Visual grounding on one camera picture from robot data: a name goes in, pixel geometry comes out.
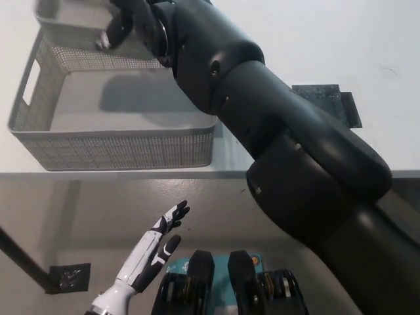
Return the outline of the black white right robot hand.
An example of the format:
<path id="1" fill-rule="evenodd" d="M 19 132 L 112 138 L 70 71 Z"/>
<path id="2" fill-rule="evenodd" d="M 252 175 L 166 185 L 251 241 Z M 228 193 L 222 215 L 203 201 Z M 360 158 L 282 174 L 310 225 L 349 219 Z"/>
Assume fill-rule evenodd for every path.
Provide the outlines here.
<path id="1" fill-rule="evenodd" d="M 149 2 L 113 0 L 110 3 L 117 8 L 117 13 L 96 40 L 98 50 L 116 49 L 135 32 L 138 40 L 154 56 L 166 55 L 165 32 L 154 16 Z"/>

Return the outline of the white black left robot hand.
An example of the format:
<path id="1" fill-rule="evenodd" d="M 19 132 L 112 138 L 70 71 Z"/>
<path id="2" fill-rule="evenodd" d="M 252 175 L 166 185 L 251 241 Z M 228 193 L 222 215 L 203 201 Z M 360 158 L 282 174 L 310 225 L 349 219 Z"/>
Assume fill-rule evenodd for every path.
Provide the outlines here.
<path id="1" fill-rule="evenodd" d="M 181 237 L 175 234 L 163 247 L 159 246 L 161 240 L 180 226 L 189 210 L 186 200 L 180 202 L 143 234 L 117 274 L 116 284 L 127 285 L 136 293 L 142 293 L 150 285 L 175 252 Z"/>

